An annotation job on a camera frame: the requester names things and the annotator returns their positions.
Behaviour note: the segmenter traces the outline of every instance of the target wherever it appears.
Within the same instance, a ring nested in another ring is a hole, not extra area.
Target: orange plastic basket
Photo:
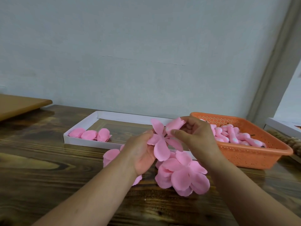
[[[293,150],[288,145],[246,119],[198,112],[193,112],[190,115],[217,126],[232,124],[239,127],[240,132],[254,135],[252,138],[260,140],[267,145],[267,148],[261,148],[217,141],[217,145],[224,156],[236,166],[269,169],[281,156],[293,154]]]

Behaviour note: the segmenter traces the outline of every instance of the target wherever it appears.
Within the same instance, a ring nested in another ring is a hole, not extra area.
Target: wall
[[[246,117],[290,0],[0,0],[0,86],[55,104]]]
[[[289,85],[292,89],[296,89],[298,92],[298,83],[300,79],[297,79],[299,68],[298,67],[301,60],[301,12],[296,19],[295,25],[292,29],[292,32],[288,38],[287,45],[280,57],[278,65],[276,66],[273,77],[266,88],[265,95],[262,98],[260,106],[257,111],[257,115],[252,121],[256,125],[263,127],[265,125],[265,120],[269,117],[280,116],[281,111],[284,112],[285,106],[288,104],[297,103],[296,99],[299,97],[299,104],[301,101],[301,95],[295,95],[292,99],[289,99],[291,96],[290,93],[287,93],[286,90],[289,88]]]
[[[301,61],[276,110],[275,117],[301,121]]]

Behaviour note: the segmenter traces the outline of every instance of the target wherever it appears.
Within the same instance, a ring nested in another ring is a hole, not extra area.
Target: cardboard box lid
[[[50,104],[48,99],[0,94],[0,121]]]

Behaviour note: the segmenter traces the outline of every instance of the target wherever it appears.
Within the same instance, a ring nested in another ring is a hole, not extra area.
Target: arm
[[[182,130],[172,134],[183,141],[211,175],[220,195],[239,225],[301,225],[301,219],[285,208],[240,169],[230,163],[219,150],[210,125],[194,117]]]
[[[153,164],[152,131],[130,138],[121,153],[91,181],[33,226],[107,225],[138,175]]]

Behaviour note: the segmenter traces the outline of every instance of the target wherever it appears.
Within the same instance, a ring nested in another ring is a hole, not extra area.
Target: wooden table
[[[32,224],[102,169],[107,150],[64,145],[62,138],[94,111],[54,105],[0,122],[0,225]],[[299,163],[283,157],[271,170],[242,170],[301,216]],[[153,165],[130,189],[110,225],[237,225],[213,183],[205,195],[185,198],[160,189],[156,172]]]

